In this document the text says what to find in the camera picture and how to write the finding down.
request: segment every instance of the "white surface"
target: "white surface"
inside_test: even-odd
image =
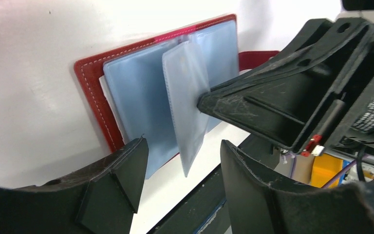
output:
[[[225,13],[238,14],[241,51],[280,50],[308,19],[339,11],[339,0],[0,0],[0,186],[41,185],[108,154],[73,73],[78,59]],[[206,136],[189,178],[176,158],[146,181],[132,234],[219,163],[222,138],[246,135],[224,127]]]

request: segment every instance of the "white stitching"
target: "white stitching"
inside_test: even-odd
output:
[[[228,20],[232,20],[232,19],[234,19],[234,17],[230,17],[230,18],[226,18],[226,19],[221,19],[221,20],[218,20],[218,21],[215,21],[215,22],[212,22],[212,23],[208,23],[208,24],[205,24],[205,25],[203,25],[203,26],[198,27],[197,29],[189,29],[189,30],[186,30],[186,31],[183,31],[183,32],[180,32],[180,33],[176,33],[176,34],[174,34],[174,35],[167,36],[167,37],[165,37],[165,38],[163,38],[163,39],[160,39],[160,40],[157,40],[157,41],[154,41],[154,42],[150,42],[150,43],[147,43],[147,44],[144,44],[144,45],[136,46],[136,47],[131,48],[131,49],[129,49],[129,50],[121,51],[120,53],[117,53],[117,54],[115,54],[115,55],[109,55],[109,56],[106,56],[106,57],[100,58],[100,59],[98,59],[98,60],[95,60],[95,61],[92,61],[92,62],[85,63],[84,65],[81,66],[82,77],[84,78],[85,83],[87,84],[88,90],[89,90],[90,93],[91,93],[91,97],[92,97],[93,100],[94,100],[94,103],[95,103],[95,105],[96,105],[96,107],[97,107],[98,113],[99,113],[99,115],[101,116],[102,121],[104,122],[104,126],[105,126],[105,128],[107,129],[107,132],[108,132],[108,135],[109,135],[110,140],[111,140],[111,142],[112,142],[112,145],[113,145],[113,147],[114,147],[114,150],[116,150],[117,147],[115,146],[114,139],[113,139],[112,136],[111,136],[111,133],[110,133],[110,130],[109,130],[108,126],[107,126],[107,123],[105,122],[105,119],[104,119],[104,117],[102,116],[101,110],[100,110],[99,107],[98,107],[98,104],[97,104],[97,101],[96,101],[96,99],[95,99],[95,96],[94,96],[94,94],[93,94],[93,92],[92,92],[92,90],[91,90],[91,87],[90,87],[90,85],[89,85],[89,83],[88,83],[88,81],[87,81],[87,78],[85,77],[84,67],[87,66],[87,65],[89,65],[89,64],[93,64],[93,63],[96,63],[96,62],[100,62],[100,61],[103,61],[103,60],[105,60],[105,59],[113,58],[113,57],[116,57],[116,56],[118,56],[118,55],[122,55],[122,54],[124,54],[124,53],[131,52],[131,51],[133,51],[133,50],[137,50],[137,49],[140,49],[140,48],[143,48],[143,47],[146,47],[146,46],[152,45],[152,44],[154,44],[154,43],[157,43],[157,42],[160,42],[160,41],[166,40],[166,39],[168,39],[168,38],[170,38],[170,37],[175,37],[175,36],[180,35],[180,34],[189,33],[189,32],[192,32],[192,31],[194,31],[194,30],[200,30],[200,29],[202,29],[202,28],[205,28],[205,27],[208,27],[208,26],[211,26],[211,25],[217,24],[217,23],[219,23],[219,22],[228,21]]]

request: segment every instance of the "screw hole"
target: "screw hole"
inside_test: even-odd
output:
[[[56,185],[56,184],[60,184],[61,182],[62,182],[62,180],[60,180],[60,179],[53,179],[53,180],[50,180],[50,181],[46,182],[43,186]]]
[[[307,65],[309,65],[310,61],[312,61],[311,59],[305,59],[305,60],[302,60],[298,63],[298,66],[299,67],[305,67]]]
[[[343,33],[343,32],[345,32],[346,29],[348,29],[350,26],[351,26],[350,23],[344,23],[344,24],[342,24],[342,26],[340,26],[340,27],[337,29],[337,32],[338,32],[338,33]]]

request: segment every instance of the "red leather edge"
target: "red leather edge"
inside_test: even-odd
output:
[[[195,31],[201,30],[210,26],[213,26],[218,23],[226,22],[229,20],[236,21],[236,15],[227,15],[219,17],[216,19],[211,19],[206,22],[198,23],[194,26],[188,26],[188,30],[178,29],[170,33],[166,33],[166,38],[173,38],[174,36],[181,35],[180,32],[191,33],[191,28],[195,27]],[[157,38],[160,38],[159,41],[164,41],[163,37],[154,37],[126,45],[105,53],[94,55],[88,58],[81,59],[77,61],[74,65],[74,71],[78,78],[78,81],[82,87],[82,90],[85,94],[85,97],[90,104],[90,107],[95,115],[99,126],[105,136],[105,139],[110,147],[112,152],[120,149],[124,146],[121,133],[118,129],[118,126],[115,122],[114,115],[108,105],[106,98],[101,89],[101,84],[99,78],[104,75],[103,64],[104,62],[115,59],[121,56],[124,56],[129,53],[144,49],[146,47],[152,46],[157,43]],[[240,70],[242,68],[248,68],[251,64],[254,67],[262,64],[267,61],[272,54],[275,52],[244,52],[245,54],[241,55],[239,53],[239,64]]]

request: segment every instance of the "yellow object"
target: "yellow object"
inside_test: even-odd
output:
[[[321,188],[326,182],[333,178],[343,167],[343,160],[323,154],[315,157],[312,168],[312,177],[310,185]],[[339,184],[339,179],[333,182],[329,188],[336,187]]]

